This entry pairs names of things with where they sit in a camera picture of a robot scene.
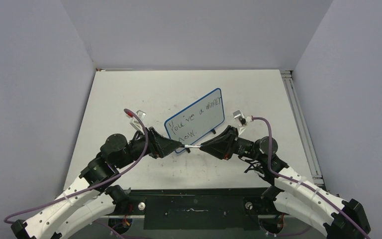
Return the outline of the white marker pen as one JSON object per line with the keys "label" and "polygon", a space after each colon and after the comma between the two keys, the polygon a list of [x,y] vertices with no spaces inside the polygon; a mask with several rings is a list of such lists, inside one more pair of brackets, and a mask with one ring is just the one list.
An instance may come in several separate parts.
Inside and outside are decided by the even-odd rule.
{"label": "white marker pen", "polygon": [[202,145],[184,145],[184,148],[201,148]]}

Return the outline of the blue framed whiteboard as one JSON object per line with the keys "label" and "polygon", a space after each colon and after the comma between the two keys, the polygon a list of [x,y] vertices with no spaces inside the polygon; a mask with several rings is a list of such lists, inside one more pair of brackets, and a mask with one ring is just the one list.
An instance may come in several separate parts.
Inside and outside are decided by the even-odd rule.
{"label": "blue framed whiteboard", "polygon": [[222,90],[216,88],[164,122],[170,139],[194,145],[225,121]]}

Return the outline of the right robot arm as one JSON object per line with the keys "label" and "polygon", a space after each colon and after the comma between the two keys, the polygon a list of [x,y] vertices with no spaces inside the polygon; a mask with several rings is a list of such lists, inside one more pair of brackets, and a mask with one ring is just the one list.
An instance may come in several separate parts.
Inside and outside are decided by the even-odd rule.
{"label": "right robot arm", "polygon": [[228,126],[217,137],[201,144],[200,150],[218,159],[237,155],[270,184],[263,194],[262,208],[293,216],[328,239],[367,239],[371,231],[365,210],[355,199],[346,201],[302,177],[276,156],[277,142],[268,136],[249,141]]}

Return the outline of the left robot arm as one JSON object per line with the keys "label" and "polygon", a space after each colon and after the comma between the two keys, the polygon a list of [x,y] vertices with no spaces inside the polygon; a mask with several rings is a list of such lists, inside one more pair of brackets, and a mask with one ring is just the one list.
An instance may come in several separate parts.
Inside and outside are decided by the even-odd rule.
{"label": "left robot arm", "polygon": [[129,196],[119,185],[113,185],[119,170],[142,156],[163,158],[183,146],[152,127],[147,135],[137,132],[130,141],[122,134],[110,135],[96,158],[56,198],[55,204],[27,220],[15,221],[11,230],[18,239],[67,239],[101,216],[123,214],[128,209]]}

